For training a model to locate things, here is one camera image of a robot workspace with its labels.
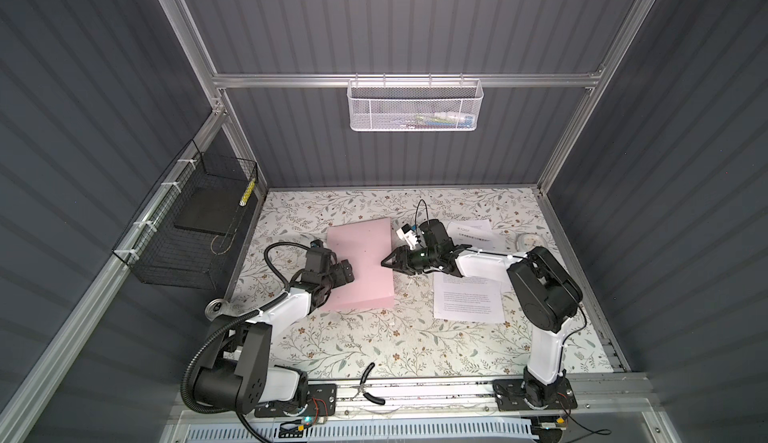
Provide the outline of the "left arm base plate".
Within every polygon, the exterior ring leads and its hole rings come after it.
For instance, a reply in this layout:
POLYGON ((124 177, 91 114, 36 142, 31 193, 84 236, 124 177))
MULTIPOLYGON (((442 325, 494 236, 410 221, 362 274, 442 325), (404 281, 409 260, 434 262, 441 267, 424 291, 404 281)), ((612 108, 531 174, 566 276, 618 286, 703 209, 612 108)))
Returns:
POLYGON ((260 404, 253 411, 256 418, 328 417, 336 411, 336 384, 309 384, 298 390, 298 396, 289 401, 260 404))

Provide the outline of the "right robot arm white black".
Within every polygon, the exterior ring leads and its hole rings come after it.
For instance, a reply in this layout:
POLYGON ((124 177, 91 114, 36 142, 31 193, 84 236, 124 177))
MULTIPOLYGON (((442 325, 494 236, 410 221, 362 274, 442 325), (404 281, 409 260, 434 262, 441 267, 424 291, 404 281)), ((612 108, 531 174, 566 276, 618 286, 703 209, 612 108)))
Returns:
POLYGON ((534 408, 554 402, 568 382, 564 346, 580 330, 575 317, 583 293, 550 250, 535 246, 515 254, 458 244, 437 219, 428 219, 417 229, 405 225, 397 235, 404 244, 384 257, 381 265, 385 268, 405 275, 440 272, 509 282, 533 325, 530 358, 521 383, 523 395, 534 408))

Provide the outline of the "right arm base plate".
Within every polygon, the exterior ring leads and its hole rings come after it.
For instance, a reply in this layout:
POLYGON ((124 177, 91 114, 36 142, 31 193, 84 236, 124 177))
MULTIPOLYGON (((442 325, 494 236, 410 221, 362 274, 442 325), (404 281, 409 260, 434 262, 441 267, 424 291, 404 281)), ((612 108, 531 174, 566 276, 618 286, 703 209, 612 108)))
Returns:
POLYGON ((493 395, 500 411, 574 410, 578 402, 570 381, 557 378, 548 385, 535 378, 508 378, 492 381, 493 395))

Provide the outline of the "pink file folder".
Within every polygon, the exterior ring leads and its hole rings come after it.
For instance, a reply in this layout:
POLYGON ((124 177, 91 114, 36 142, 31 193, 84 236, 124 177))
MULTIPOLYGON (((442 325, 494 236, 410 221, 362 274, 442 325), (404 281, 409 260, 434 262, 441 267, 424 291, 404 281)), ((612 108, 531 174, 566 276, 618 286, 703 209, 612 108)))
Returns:
POLYGON ((390 218, 329 227, 327 243, 348 260, 354 281, 334 288, 322 311, 391 309, 395 303, 393 271, 381 261, 393 250, 390 218))

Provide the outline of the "printed white paper sheet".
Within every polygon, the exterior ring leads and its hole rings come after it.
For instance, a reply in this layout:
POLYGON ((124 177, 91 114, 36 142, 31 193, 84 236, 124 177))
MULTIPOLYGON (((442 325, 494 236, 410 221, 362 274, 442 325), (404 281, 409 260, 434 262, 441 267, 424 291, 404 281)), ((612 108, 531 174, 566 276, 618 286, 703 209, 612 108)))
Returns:
POLYGON ((436 319, 484 324, 501 324, 505 320, 497 281, 436 273, 433 294, 436 319))

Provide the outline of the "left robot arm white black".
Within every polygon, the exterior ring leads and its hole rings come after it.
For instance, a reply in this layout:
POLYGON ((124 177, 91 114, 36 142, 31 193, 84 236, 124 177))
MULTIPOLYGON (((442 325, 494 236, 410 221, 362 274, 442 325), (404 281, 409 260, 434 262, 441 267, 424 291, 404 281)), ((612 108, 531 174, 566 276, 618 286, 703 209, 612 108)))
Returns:
POLYGON ((300 410, 309 399, 307 373, 270 361, 273 338, 327 303, 332 290, 355 280, 352 264, 320 240, 309 245, 279 241, 263 257, 283 290, 269 302, 242 315, 219 316, 181 378, 180 397, 200 414, 233 412, 245 416, 261 405, 300 410), (305 264, 291 278, 274 265, 270 252, 295 247, 305 264))

